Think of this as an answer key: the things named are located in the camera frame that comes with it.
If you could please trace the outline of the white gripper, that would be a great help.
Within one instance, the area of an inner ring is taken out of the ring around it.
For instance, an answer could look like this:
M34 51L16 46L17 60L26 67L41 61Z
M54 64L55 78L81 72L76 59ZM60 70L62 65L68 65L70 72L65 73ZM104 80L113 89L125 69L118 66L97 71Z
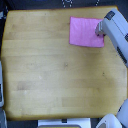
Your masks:
M97 36L105 36L105 32L103 31L103 22L99 22L96 26L96 29L95 29L95 34Z

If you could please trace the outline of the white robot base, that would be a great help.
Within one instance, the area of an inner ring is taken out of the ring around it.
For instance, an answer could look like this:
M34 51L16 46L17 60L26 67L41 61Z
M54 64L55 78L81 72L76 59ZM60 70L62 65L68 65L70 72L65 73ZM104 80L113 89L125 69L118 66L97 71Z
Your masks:
M105 115L96 128L128 128L128 99L123 102L117 115Z

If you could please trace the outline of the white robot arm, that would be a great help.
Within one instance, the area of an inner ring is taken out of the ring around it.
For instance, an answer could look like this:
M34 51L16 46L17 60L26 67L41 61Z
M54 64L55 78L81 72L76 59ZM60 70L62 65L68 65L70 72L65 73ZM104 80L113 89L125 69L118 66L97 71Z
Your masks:
M128 21L117 10L109 11L95 29L97 36L107 35L118 55L128 68Z

